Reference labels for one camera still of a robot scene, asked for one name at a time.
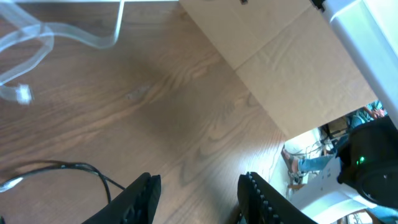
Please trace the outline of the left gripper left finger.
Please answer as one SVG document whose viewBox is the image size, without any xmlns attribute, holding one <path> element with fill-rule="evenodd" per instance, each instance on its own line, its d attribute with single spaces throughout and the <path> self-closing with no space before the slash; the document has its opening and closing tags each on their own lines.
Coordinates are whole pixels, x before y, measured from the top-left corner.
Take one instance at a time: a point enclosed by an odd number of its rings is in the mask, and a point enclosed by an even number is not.
<svg viewBox="0 0 398 224">
<path fill-rule="evenodd" d="M 160 175 L 145 172 L 82 224 L 152 224 L 160 195 Z"/>
</svg>

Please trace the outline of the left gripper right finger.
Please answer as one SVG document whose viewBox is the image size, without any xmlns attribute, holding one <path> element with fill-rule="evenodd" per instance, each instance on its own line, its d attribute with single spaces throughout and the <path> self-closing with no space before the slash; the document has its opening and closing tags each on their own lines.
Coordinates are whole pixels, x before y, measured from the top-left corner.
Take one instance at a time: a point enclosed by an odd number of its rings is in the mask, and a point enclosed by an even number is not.
<svg viewBox="0 0 398 224">
<path fill-rule="evenodd" d="M 238 180 L 238 224 L 315 224 L 256 172 Z"/>
</svg>

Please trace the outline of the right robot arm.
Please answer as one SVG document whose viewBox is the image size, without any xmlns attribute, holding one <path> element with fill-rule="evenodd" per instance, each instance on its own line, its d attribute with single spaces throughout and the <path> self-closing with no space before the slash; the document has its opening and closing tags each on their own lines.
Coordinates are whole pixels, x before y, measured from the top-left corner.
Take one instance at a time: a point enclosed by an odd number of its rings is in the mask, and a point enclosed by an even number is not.
<svg viewBox="0 0 398 224">
<path fill-rule="evenodd" d="M 286 207 L 281 223 L 330 223 L 364 208 L 397 208 L 397 2 L 315 1 L 387 110 L 350 132 L 347 143 Z"/>
</svg>

